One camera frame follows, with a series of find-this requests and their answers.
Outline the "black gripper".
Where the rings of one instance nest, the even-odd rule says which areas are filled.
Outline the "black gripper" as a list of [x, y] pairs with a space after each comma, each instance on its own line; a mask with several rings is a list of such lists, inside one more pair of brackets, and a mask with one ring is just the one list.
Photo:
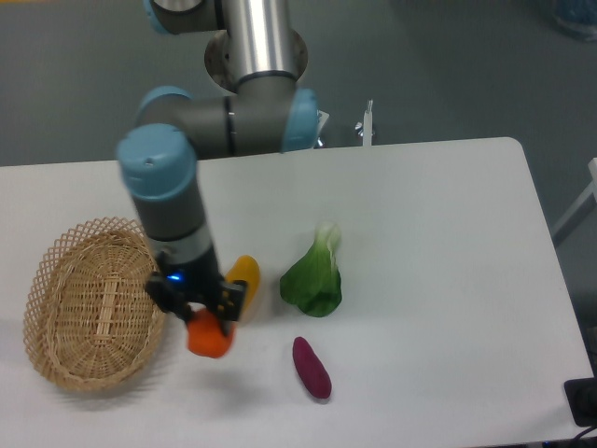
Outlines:
[[245, 296], [244, 282], [229, 283], [220, 273], [214, 251], [185, 263], [174, 263], [160, 251], [155, 257], [157, 270], [145, 284], [145, 291], [165, 314], [173, 314], [188, 324], [194, 317], [191, 303], [201, 304], [215, 316], [224, 337], [240, 320]]

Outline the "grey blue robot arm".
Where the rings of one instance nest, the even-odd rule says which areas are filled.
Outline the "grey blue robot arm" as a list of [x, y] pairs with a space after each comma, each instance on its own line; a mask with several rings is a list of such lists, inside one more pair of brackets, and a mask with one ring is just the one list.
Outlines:
[[294, 36], [284, 1], [147, 1], [152, 26], [169, 35], [221, 30], [232, 95], [195, 100], [165, 86], [143, 99], [118, 144], [123, 181], [158, 270], [146, 291], [164, 313], [190, 322], [204, 305], [231, 332], [248, 296], [221, 275], [197, 180], [201, 160], [288, 152], [315, 145], [318, 104], [298, 87]]

